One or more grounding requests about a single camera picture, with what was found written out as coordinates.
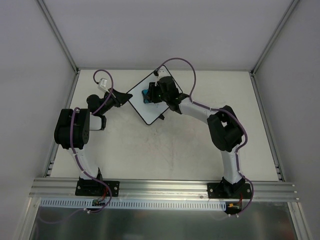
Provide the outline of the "blue whiteboard eraser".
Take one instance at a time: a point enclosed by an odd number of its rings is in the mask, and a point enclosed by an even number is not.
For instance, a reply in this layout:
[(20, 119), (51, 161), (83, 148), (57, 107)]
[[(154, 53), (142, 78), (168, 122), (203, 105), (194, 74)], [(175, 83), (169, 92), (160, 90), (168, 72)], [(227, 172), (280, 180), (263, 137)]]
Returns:
[(150, 103), (150, 96), (149, 96), (149, 90), (144, 89), (141, 91), (142, 97), (143, 97), (143, 103), (144, 104), (149, 104)]

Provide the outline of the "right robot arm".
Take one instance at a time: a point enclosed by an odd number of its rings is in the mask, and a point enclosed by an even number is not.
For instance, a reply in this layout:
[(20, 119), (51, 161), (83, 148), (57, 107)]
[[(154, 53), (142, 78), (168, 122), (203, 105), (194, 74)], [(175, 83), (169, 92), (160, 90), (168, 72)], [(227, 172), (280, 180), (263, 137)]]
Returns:
[(207, 124), (211, 140), (220, 150), (223, 163), (223, 177), (214, 191), (228, 198), (239, 195), (245, 184), (238, 155), (244, 131), (233, 109), (228, 105), (213, 109), (193, 101), (190, 95), (179, 92), (171, 76), (160, 77), (158, 81), (149, 83), (148, 89), (142, 91), (142, 96), (145, 104), (165, 102), (171, 111)]

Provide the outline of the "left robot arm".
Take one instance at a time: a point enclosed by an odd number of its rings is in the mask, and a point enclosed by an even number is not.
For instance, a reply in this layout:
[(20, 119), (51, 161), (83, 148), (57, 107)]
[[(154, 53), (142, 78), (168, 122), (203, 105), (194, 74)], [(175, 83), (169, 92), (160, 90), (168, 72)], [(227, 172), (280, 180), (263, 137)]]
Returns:
[(87, 97), (87, 108), (64, 108), (54, 130), (54, 140), (65, 149), (75, 161), (79, 170), (79, 182), (87, 183), (87, 189), (93, 195), (104, 191), (105, 184), (100, 168), (94, 160), (89, 160), (85, 153), (85, 145), (90, 140), (90, 133), (103, 131), (107, 125), (105, 113), (111, 108), (119, 108), (127, 103), (133, 95), (113, 88), (100, 98), (96, 94)]

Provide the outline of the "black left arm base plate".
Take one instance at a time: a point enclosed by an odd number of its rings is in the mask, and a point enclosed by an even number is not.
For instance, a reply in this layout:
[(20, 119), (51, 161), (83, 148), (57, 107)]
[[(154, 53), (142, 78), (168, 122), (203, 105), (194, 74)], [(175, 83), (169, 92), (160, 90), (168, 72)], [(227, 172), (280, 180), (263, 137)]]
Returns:
[[(112, 197), (118, 197), (120, 190), (120, 182), (115, 180), (104, 180), (109, 186)], [(79, 178), (77, 181), (75, 195), (82, 197), (101, 197), (107, 188), (97, 181)]]

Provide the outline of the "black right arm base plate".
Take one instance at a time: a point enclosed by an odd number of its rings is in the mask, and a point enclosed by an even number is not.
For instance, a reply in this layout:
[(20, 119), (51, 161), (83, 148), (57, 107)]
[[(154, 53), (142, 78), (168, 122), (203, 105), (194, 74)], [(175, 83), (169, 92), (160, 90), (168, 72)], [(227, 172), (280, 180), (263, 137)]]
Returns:
[(253, 196), (249, 183), (245, 183), (239, 189), (230, 190), (229, 192), (223, 189), (224, 186), (220, 182), (209, 182), (206, 187), (209, 199), (240, 199), (242, 197), (245, 200), (249, 200)]

